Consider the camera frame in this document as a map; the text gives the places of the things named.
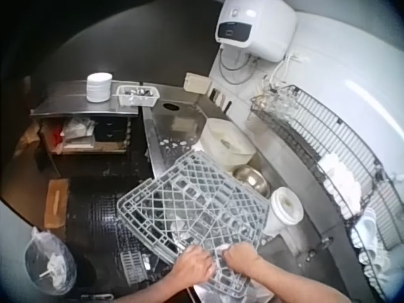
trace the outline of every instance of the black floor mat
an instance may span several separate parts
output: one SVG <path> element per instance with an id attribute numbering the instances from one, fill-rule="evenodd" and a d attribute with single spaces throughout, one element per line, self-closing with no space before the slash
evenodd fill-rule
<path id="1" fill-rule="evenodd" d="M 170 267 L 152 254 L 117 217 L 117 200 L 139 184 L 137 177 L 74 177 L 70 181 L 66 244 L 78 267 L 75 288 L 69 294 L 114 294 L 116 297 L 145 288 Z M 119 253 L 140 251 L 150 255 L 155 271 L 149 281 L 129 287 Z"/>

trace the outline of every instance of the metal shelf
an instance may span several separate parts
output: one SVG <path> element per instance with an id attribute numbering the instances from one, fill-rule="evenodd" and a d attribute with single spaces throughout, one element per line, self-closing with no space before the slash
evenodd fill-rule
<path id="1" fill-rule="evenodd" d="M 348 235 L 351 230 L 356 231 L 355 224 L 362 212 L 354 215 L 334 184 L 333 187 L 337 193 L 335 198 L 324 188 L 323 183 L 328 176 L 321 171 L 318 161 L 331 152 L 339 156 L 353 173 L 356 181 L 360 183 L 361 210 L 371 206 L 376 211 L 378 241 L 386 250 L 404 243 L 404 223 L 400 222 L 404 213 L 404 204 L 377 156 L 352 128 L 318 100 L 294 85 L 281 90 L 283 97 L 288 98 L 287 103 L 290 103 L 289 112 L 286 110 L 286 114 L 279 115 L 272 105 L 269 107 L 266 102 L 258 98 L 252 99 L 251 112 L 281 137 L 311 171 L 330 200 L 335 202 Z M 340 208 L 336 200 L 346 207 Z M 357 244 L 363 246 L 362 239 L 359 237 L 351 240 L 351 243 L 353 246 Z M 367 251 L 365 251 L 365 258 L 371 264 Z M 364 274 L 381 298 L 386 299 L 372 264 L 364 270 Z"/>

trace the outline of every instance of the white water heater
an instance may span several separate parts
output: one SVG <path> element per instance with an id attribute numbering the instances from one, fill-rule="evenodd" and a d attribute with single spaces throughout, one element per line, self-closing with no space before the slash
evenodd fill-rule
<path id="1" fill-rule="evenodd" d="M 296 13 L 283 0 L 226 0 L 216 27 L 216 41 L 279 62 L 292 41 Z"/>

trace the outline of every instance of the stainless steel counter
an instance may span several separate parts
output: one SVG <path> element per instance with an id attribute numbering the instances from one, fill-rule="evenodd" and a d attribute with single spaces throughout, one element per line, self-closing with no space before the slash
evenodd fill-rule
<path id="1" fill-rule="evenodd" d="M 128 82 L 113 81 L 111 98 L 102 103 L 91 103 L 86 98 L 86 81 L 55 83 L 48 88 L 47 98 L 36 109 L 31 110 L 31 116 L 46 118 L 83 114 L 136 117 L 139 114 L 139 108 L 120 106 L 118 97 L 114 95 L 117 87 L 123 84 Z"/>
<path id="2" fill-rule="evenodd" d="M 163 174 L 198 141 L 208 117 L 227 119 L 206 96 L 186 93 L 182 88 L 171 86 L 158 86 L 158 89 L 161 97 L 156 106 L 142 108 L 155 177 Z M 260 255 L 288 271 L 327 283 L 351 299 L 372 302 L 374 299 L 354 258 L 345 228 L 331 220 L 331 204 L 318 184 L 310 179 L 311 173 L 275 134 L 251 139 L 258 152 L 249 165 L 260 170 L 273 189 L 287 184 L 301 198 L 306 213 L 298 225 L 289 227 L 279 237 L 261 246 L 258 249 Z M 263 143 L 271 145 L 270 153 L 265 156 L 259 151 Z M 333 244 L 306 262 L 307 252 L 325 235 L 334 238 Z M 202 302 L 238 302 L 228 297 L 223 299 L 220 294 L 198 285 L 194 289 Z"/>

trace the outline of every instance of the wrist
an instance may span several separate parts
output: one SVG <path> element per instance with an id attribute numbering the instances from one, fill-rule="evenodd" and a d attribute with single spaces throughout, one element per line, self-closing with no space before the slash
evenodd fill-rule
<path id="1" fill-rule="evenodd" d="M 167 288 L 174 290 L 175 293 L 178 293 L 186 288 L 186 286 L 183 285 L 181 279 L 178 279 L 173 273 L 168 273 L 162 281 L 164 281 L 164 284 Z"/>
<path id="2" fill-rule="evenodd" d="M 259 269 L 266 263 L 266 261 L 260 257 L 257 256 L 256 259 L 254 259 L 253 262 L 251 262 L 249 264 L 249 266 L 246 269 L 246 276 L 248 276 L 249 278 L 254 279 L 256 277 L 256 275 L 259 272 Z"/>

